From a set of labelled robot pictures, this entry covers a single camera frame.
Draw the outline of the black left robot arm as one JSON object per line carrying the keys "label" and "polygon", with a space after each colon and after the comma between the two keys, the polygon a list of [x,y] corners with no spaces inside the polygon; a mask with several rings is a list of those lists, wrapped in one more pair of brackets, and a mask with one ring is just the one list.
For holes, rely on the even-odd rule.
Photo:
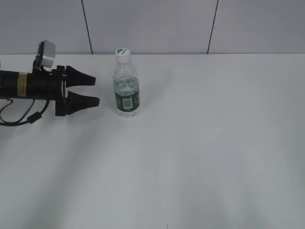
{"label": "black left robot arm", "polygon": [[71,66],[58,65],[51,71],[34,68],[31,73],[1,70],[0,97],[54,101],[55,115],[67,116],[99,106],[100,99],[66,92],[66,88],[94,86],[95,83],[95,77],[81,73]]}

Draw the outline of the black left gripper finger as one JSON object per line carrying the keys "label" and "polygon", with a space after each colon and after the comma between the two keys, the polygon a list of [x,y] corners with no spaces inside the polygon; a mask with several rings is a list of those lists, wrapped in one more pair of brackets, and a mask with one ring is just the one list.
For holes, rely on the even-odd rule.
{"label": "black left gripper finger", "polygon": [[80,110],[98,107],[100,99],[98,97],[91,97],[68,92],[68,96],[65,100],[65,115],[71,115]]}
{"label": "black left gripper finger", "polygon": [[96,83],[95,77],[79,72],[71,66],[66,66],[65,75],[66,87],[94,86]]}

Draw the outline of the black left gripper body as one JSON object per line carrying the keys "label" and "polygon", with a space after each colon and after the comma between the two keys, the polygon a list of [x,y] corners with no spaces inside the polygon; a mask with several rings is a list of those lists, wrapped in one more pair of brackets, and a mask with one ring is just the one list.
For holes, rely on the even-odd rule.
{"label": "black left gripper body", "polygon": [[45,100],[46,104],[39,111],[43,115],[51,101],[55,102],[55,115],[67,115],[66,67],[58,65],[57,68],[47,71],[43,66],[33,66],[28,79],[28,96],[34,100]]}

